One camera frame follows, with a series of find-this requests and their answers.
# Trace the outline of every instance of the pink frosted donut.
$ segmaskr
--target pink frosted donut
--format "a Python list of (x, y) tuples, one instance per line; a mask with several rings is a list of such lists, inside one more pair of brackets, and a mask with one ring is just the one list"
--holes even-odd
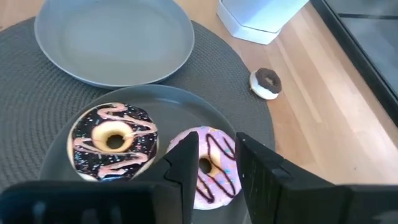
[(235, 159), (235, 143), (221, 130), (202, 126), (191, 128), (174, 138), (167, 152), (190, 132), (199, 135), (199, 159), (208, 159), (211, 170), (198, 169), (197, 191), (193, 208), (210, 210), (228, 205), (242, 189)]

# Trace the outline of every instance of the wooden table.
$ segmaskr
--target wooden table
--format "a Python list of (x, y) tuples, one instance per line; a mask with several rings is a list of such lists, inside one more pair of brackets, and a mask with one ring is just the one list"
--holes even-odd
[[(279, 74), (283, 91), (267, 102), (279, 154), (334, 183), (398, 184), (398, 129), (310, 3), (259, 45), (230, 36), (217, 0), (176, 1), (250, 70)], [(0, 0), (0, 30), (36, 15), (42, 2)]]

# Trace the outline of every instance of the round woven placemat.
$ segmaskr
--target round woven placemat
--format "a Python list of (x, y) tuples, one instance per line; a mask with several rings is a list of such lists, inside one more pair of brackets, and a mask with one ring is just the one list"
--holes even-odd
[[(105, 94), (54, 66), (34, 37), (33, 19), (0, 32), (0, 190), (37, 178), (51, 142), (82, 107)], [(234, 50), (193, 23), (188, 62), (162, 82), (197, 94), (219, 109), (237, 131), (275, 148), (271, 116), (248, 88), (249, 71)]]

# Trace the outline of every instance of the gray plate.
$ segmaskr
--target gray plate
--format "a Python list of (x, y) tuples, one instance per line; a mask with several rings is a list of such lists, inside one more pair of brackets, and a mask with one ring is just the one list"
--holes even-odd
[(46, 0), (35, 36), (56, 66), (109, 89), (165, 79), (194, 44), (191, 21), (172, 0)]
[[(159, 154), (178, 133), (192, 127), (212, 126), (230, 136), (235, 130), (226, 118), (202, 98), (185, 90), (163, 85), (141, 85), (108, 93), (87, 105), (63, 127), (52, 143), (40, 170), (42, 180), (83, 180), (73, 170), (67, 156), (67, 136), (75, 120), (84, 111), (102, 103), (128, 103), (145, 109), (159, 129)], [(227, 206), (209, 211), (194, 210), (194, 224), (242, 224), (247, 218), (247, 208), (242, 192)]]

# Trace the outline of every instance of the donut hole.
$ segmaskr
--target donut hole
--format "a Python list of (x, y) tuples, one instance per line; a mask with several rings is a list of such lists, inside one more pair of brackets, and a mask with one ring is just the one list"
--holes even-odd
[(106, 145), (110, 149), (119, 149), (123, 144), (124, 139), (120, 134), (113, 134), (106, 140)]
[(269, 84), (274, 85), (274, 81), (269, 77), (266, 77), (266, 81), (269, 82)]
[(121, 121), (106, 121), (95, 126), (91, 132), (93, 144), (103, 152), (125, 152), (133, 144), (133, 138), (123, 139), (133, 130)]
[(207, 158), (199, 159), (199, 169), (204, 174), (209, 174), (211, 172), (211, 169), (212, 169), (211, 162)]

